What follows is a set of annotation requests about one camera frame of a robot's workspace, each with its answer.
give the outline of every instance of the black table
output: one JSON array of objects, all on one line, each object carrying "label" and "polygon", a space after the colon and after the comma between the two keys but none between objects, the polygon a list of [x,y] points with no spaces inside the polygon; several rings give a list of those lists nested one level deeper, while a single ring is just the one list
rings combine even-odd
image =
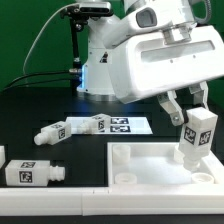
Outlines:
[{"label": "black table", "polygon": [[[192,108],[192,97],[177,92],[182,107]],[[209,101],[210,110],[219,115],[212,150],[224,160],[224,113]],[[147,117],[153,135],[73,135],[54,146],[36,146],[33,138],[42,127],[68,116],[93,116],[99,113],[113,117]],[[50,182],[48,187],[107,186],[107,142],[178,142],[180,127],[171,124],[170,117],[155,97],[131,104],[93,102],[72,96],[69,88],[18,88],[0,96],[0,145],[6,148],[7,163],[12,159],[50,160],[64,166],[64,182]],[[0,187],[6,187],[4,167],[0,171]],[[1,223],[223,223],[223,215],[171,216],[94,216],[94,217],[1,217]]]}]

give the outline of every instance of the green background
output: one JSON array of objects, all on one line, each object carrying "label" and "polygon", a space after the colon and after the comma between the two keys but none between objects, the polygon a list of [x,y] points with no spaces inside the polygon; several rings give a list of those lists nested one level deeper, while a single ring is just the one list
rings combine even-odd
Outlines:
[{"label": "green background", "polygon": [[[211,0],[213,15],[210,23],[224,38],[224,0]],[[123,16],[121,1],[110,1],[115,14]],[[0,0],[0,89],[22,75],[25,57],[40,29],[59,8],[74,3],[73,0]],[[203,16],[204,6],[198,4],[195,13]],[[82,62],[87,57],[87,30],[78,35]],[[56,16],[36,45],[26,67],[26,73],[57,71],[72,67],[72,47],[69,20]],[[31,81],[46,80],[32,78]],[[224,108],[223,80],[209,82],[209,96]],[[67,86],[68,83],[42,86]]]}]

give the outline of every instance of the cable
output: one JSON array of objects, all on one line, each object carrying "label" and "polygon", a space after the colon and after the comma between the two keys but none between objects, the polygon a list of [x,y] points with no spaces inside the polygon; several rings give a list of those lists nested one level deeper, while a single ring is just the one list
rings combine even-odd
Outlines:
[{"label": "cable", "polygon": [[5,88],[12,86],[16,82],[19,82],[20,80],[34,77],[34,76],[61,75],[61,74],[67,74],[67,73],[69,74],[69,70],[57,71],[57,72],[40,72],[40,73],[26,74],[26,75],[23,75],[23,76],[20,76],[20,77],[14,79],[12,82],[10,82],[8,85],[6,85]]},{"label": "cable", "polygon": [[36,39],[34,40],[32,46],[31,46],[31,48],[30,48],[30,50],[29,50],[29,52],[28,52],[28,54],[27,54],[27,56],[26,56],[26,59],[25,59],[25,61],[24,61],[24,64],[23,64],[23,74],[24,74],[24,75],[26,74],[26,64],[27,64],[27,62],[28,62],[28,60],[29,60],[29,58],[30,58],[30,55],[31,55],[31,53],[32,53],[32,51],[33,51],[33,49],[34,49],[34,47],[36,46],[38,40],[40,39],[42,33],[44,32],[45,28],[48,26],[48,24],[51,22],[51,20],[52,20],[52,19],[53,19],[59,12],[61,12],[63,9],[66,9],[67,7],[75,6],[75,5],[77,5],[77,3],[73,3],[73,4],[70,4],[70,5],[67,5],[67,6],[64,6],[64,7],[60,8],[60,9],[57,10],[57,11],[56,11],[56,12],[55,12],[55,13],[54,13],[54,14],[47,20],[47,22],[44,24],[44,26],[43,26],[42,29],[40,30],[39,34],[37,35]]},{"label": "cable", "polygon": [[195,20],[196,20],[197,23],[203,25],[203,24],[207,24],[212,17],[211,1],[210,0],[190,0],[189,2],[190,2],[191,5],[194,5],[194,4],[196,4],[198,2],[202,2],[202,1],[205,4],[206,16],[205,16],[205,18],[195,17]]},{"label": "cable", "polygon": [[[43,83],[49,83],[49,82],[61,82],[61,81],[71,81],[71,80],[74,80],[74,79],[52,79],[52,80],[46,80],[46,81],[41,81],[41,82],[31,82],[31,83],[29,83],[29,85],[35,85],[35,84],[43,84]],[[5,92],[5,91],[8,91],[8,90],[10,90],[10,89],[13,89],[13,88],[18,88],[18,87],[23,87],[23,86],[27,86],[27,84],[20,84],[20,85],[16,85],[16,86],[10,86],[10,87],[6,87],[6,88],[4,88],[2,91],[1,91],[1,93],[2,92]]]}]

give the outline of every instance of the white rectangular block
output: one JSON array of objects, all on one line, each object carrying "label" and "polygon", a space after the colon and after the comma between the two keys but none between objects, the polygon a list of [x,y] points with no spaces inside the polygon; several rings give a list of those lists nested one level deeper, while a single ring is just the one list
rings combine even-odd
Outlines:
[{"label": "white rectangular block", "polygon": [[5,163],[5,147],[0,146],[0,169]]}]

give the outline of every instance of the white plastic base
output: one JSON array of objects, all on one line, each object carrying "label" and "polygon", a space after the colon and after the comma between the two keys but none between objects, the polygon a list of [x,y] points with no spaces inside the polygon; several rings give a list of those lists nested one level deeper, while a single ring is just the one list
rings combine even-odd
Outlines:
[{"label": "white plastic base", "polygon": [[[131,147],[126,164],[113,163],[112,148]],[[214,184],[192,184],[173,159],[176,143],[108,143],[109,187],[0,189],[0,215],[224,214],[224,167],[210,153],[198,172]],[[115,183],[119,173],[136,176]]]}]

